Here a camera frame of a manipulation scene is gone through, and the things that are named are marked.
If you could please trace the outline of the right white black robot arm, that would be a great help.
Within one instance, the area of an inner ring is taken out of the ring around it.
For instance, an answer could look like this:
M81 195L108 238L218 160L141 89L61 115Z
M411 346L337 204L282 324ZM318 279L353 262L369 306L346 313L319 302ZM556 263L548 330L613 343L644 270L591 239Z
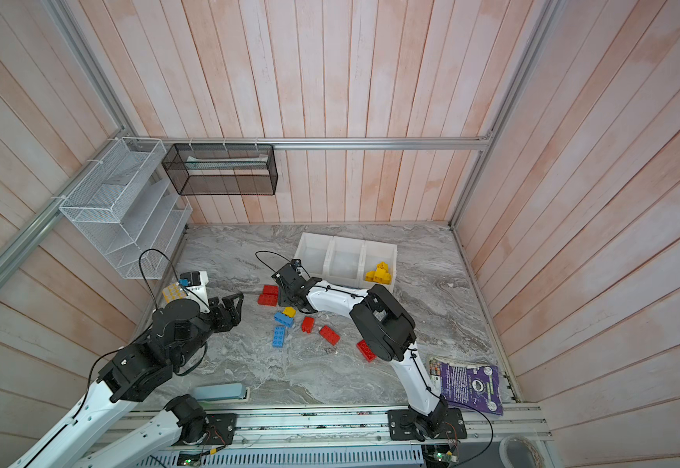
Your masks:
M279 288L279 303L305 313L326 312L350 318L370 351L390 363L408 401L406 409L387 413L394 441L456 441L467 437L460 409L450 407L424 366L417 345L415 321L387 288L367 290L305 277L297 261L272 275Z

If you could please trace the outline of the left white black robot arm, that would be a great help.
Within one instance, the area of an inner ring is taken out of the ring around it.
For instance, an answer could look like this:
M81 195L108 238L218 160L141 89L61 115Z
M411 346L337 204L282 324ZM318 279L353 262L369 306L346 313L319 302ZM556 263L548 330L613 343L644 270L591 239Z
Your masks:
M129 467L174 445L199 456L215 454L234 439L236 415L208 415L185 394L170 400L154 417L121 439L92 446L154 390L189 372L187 362L207 351L215 333L242 320L240 292L213 300L178 298L155 313L149 330L113 352L90 376L85 395L48 433L15 462L16 467Z

